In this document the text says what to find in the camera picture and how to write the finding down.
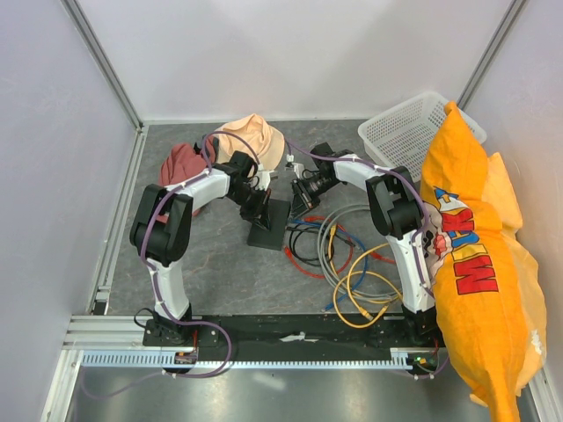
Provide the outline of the black network switch box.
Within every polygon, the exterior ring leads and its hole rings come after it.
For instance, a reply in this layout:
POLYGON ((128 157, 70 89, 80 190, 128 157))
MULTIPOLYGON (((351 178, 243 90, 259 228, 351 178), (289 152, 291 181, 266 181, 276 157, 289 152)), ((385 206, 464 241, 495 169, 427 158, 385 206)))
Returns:
POLYGON ((252 247, 280 251, 285 238, 291 204, 286 200, 271 199, 267 206, 267 218, 260 225, 255 222, 247 237, 247 244, 252 247))

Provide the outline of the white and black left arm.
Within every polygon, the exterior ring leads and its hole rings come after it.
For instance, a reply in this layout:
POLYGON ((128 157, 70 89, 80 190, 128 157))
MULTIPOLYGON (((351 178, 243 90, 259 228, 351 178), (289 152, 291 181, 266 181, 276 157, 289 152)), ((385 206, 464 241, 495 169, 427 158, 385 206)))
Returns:
POLYGON ((181 270, 194 210, 227 198, 239 206, 243 220, 269 231, 270 182, 270 170, 237 151, 226 164, 212 164, 191 178, 143 191, 129 240, 149 270, 155 311, 167 319, 162 333, 173 345, 185 345, 194 332, 186 319, 190 301, 181 270))

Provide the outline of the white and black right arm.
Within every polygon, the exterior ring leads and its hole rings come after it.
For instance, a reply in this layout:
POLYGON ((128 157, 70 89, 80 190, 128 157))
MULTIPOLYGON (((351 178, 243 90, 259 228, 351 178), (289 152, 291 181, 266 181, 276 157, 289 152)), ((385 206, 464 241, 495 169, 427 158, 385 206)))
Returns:
POLYGON ((347 149, 335 152, 326 142, 316 146, 308 156, 317 169, 309 177, 296 169, 296 178, 291 182, 292 215, 298 217, 315 208, 320 195, 339 183, 363 190, 375 228, 393 252, 403 307, 413 314, 431 310, 435 300, 422 250, 422 229, 428 217, 408 169, 381 167, 347 149))

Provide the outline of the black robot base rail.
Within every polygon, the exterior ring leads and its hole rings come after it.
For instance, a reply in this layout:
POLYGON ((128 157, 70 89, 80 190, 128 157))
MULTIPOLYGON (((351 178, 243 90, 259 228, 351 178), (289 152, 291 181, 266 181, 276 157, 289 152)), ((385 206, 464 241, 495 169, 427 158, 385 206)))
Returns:
POLYGON ((192 347, 207 358, 224 361, 384 359, 392 348, 434 353, 444 347, 434 326, 422 332, 401 314, 383 316, 365 329, 351 328, 335 315, 204 316, 197 325, 176 325, 160 316, 142 323, 144 346, 192 347))

